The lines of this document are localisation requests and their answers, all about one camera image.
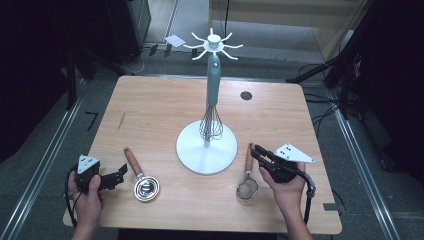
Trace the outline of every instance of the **human hand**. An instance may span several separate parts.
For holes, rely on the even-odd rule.
[[[88,194],[78,191],[76,173],[73,171],[69,176],[68,188],[73,192],[73,200],[78,218],[78,225],[73,239],[94,239],[100,225],[102,205],[106,198],[98,192],[101,178],[95,175],[89,185]]]
[[[298,163],[297,167],[300,171],[305,171],[305,163]],[[271,187],[275,202],[277,203],[283,215],[287,215],[293,211],[300,212],[300,201],[302,198],[305,180],[296,175],[288,183],[276,183],[271,177],[271,174],[263,167],[259,168],[264,181]]]
[[[305,172],[305,163],[298,163],[297,167],[300,171]],[[276,183],[265,168],[260,167],[259,171],[264,181],[271,187],[274,193],[275,202],[286,220],[289,239],[312,239],[309,229],[302,219],[302,213],[300,212],[300,200],[302,199],[305,180],[296,175],[296,177],[288,183]]]

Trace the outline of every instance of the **black stand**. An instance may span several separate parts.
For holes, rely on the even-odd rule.
[[[110,70],[118,74],[118,76],[125,75],[124,70],[108,62],[104,58],[93,53],[92,51],[83,47],[71,48],[66,59],[66,71],[68,81],[68,106],[66,107],[67,110],[71,109],[77,99],[75,66],[78,68],[83,78],[93,79],[96,75],[96,70],[94,69],[89,59],[93,59],[99,62],[103,66],[109,68]]]
[[[347,99],[351,80],[354,77],[353,62],[363,49],[367,38],[370,37],[369,34],[372,33],[372,28],[375,27],[373,26],[374,19],[377,16],[377,12],[381,9],[383,2],[382,0],[375,0],[371,3],[369,10],[352,34],[345,48],[336,57],[298,77],[287,79],[286,82],[300,83],[331,67],[324,83],[327,88],[334,88],[340,79],[343,80],[340,94],[340,110],[344,118],[347,119]]]

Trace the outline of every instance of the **wooden table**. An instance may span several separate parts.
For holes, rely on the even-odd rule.
[[[243,100],[241,92],[253,95]],[[307,165],[317,191],[312,199],[308,227],[312,233],[337,234],[341,223],[318,147],[302,88],[294,84],[222,80],[217,110],[234,133],[238,151],[234,162],[216,175],[188,170],[176,154],[181,130],[205,112],[206,81],[164,77],[118,80],[94,139],[89,156],[101,161],[100,172],[117,171],[127,162],[129,147],[144,173],[160,182],[160,193],[148,203],[133,194],[137,182],[129,167],[125,182],[105,191],[107,204],[101,226],[174,230],[286,232],[284,219],[271,189],[254,161],[252,177],[259,192],[247,203],[236,195],[244,178],[249,142],[269,150],[291,143],[317,163]],[[302,198],[302,212],[306,196]],[[68,214],[64,223],[71,226]]]

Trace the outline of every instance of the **wooden handle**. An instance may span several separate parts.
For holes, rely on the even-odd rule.
[[[251,173],[253,169],[253,157],[252,157],[252,154],[250,153],[250,148],[254,146],[255,146],[254,143],[249,143],[247,147],[246,165],[245,165],[246,173]]]
[[[141,170],[140,164],[137,161],[137,158],[135,158],[134,154],[131,152],[129,147],[124,148],[125,156],[127,157],[128,162],[131,165],[131,168],[133,169],[135,175],[138,177],[139,174],[142,174],[143,171]]]

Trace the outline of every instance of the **right hand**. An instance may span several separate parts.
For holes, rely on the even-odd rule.
[[[304,172],[306,168],[305,163],[298,163],[297,167],[302,172]],[[302,198],[303,188],[305,187],[305,180],[296,176],[288,183],[276,183],[265,168],[260,167],[259,171],[264,181],[271,187],[275,202],[283,215],[294,210],[300,212],[300,201]]]

